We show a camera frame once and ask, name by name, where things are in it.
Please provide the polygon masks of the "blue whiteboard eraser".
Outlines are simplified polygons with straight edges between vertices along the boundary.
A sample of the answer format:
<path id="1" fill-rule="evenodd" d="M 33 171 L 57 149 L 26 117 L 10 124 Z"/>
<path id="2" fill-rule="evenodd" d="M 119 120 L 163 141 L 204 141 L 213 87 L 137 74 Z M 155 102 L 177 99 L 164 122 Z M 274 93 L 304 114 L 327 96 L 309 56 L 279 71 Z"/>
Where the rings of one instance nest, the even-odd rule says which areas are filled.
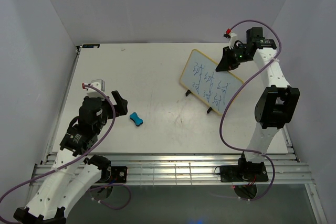
<path id="1" fill-rule="evenodd" d="M 143 124 L 143 120 L 138 116 L 136 112 L 130 114 L 130 119 L 137 127 Z"/>

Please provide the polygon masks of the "yellow framed small whiteboard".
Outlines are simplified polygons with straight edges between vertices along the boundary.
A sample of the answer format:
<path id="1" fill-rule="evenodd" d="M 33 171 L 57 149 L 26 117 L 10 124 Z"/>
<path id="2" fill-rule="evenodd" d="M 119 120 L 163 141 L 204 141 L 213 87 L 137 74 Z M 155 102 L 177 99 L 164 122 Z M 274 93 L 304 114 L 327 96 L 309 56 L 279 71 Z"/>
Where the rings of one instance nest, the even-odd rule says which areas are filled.
<path id="1" fill-rule="evenodd" d="M 180 84 L 220 115 L 243 81 L 229 71 L 217 72 L 218 63 L 193 49 L 180 76 Z"/>

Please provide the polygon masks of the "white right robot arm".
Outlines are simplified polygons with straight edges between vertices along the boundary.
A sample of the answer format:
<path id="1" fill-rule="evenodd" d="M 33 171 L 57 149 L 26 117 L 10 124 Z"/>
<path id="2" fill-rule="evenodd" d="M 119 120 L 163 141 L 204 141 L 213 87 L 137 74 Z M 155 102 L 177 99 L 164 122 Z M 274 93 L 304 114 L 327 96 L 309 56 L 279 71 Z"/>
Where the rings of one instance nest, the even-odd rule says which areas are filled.
<path id="1" fill-rule="evenodd" d="M 265 153 L 278 131 L 291 121 L 300 91 L 289 84 L 276 60 L 280 44 L 266 39 L 261 27 L 248 29 L 245 43 L 234 39 L 229 30 L 225 37 L 230 39 L 230 45 L 223 49 L 216 71 L 235 70 L 241 63 L 253 61 L 265 89 L 255 106 L 256 128 L 247 149 L 242 152 L 236 166 L 220 166 L 219 173 L 224 182 L 250 179 L 266 182 Z"/>

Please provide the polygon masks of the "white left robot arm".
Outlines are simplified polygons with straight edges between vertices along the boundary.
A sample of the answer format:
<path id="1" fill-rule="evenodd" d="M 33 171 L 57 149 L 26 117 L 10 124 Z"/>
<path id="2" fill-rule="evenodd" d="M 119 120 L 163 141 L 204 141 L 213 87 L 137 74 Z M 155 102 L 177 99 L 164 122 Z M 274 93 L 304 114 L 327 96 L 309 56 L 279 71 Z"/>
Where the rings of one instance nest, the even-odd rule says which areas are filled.
<path id="1" fill-rule="evenodd" d="M 116 103 L 94 89 L 86 96 L 78 115 L 69 123 L 57 157 L 35 196 L 25 207 L 17 208 L 14 219 L 19 223 L 65 223 L 76 202 L 90 187 L 111 178 L 111 162 L 88 151 L 100 141 L 98 137 L 108 120 L 128 112 L 128 102 L 117 90 L 111 92 Z"/>

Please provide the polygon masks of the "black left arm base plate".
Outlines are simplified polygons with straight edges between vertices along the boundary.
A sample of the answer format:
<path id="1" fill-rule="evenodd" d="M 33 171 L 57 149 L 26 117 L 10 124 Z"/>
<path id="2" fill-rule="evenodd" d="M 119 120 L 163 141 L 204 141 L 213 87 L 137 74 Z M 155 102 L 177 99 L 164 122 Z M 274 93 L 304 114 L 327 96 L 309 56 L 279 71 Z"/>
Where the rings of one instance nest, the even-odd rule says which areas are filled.
<path id="1" fill-rule="evenodd" d="M 126 166 L 110 166 L 104 169 L 98 183 L 126 183 L 128 168 Z"/>

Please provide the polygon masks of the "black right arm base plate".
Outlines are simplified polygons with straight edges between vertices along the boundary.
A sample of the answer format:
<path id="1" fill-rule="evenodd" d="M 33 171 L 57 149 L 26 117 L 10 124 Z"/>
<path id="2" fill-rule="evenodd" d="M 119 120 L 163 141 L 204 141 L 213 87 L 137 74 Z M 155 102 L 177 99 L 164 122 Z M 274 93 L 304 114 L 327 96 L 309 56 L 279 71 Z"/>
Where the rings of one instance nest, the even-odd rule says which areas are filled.
<path id="1" fill-rule="evenodd" d="M 221 182 L 267 182 L 269 181 L 265 166 L 258 172 L 243 171 L 238 166 L 228 165 L 219 167 Z"/>

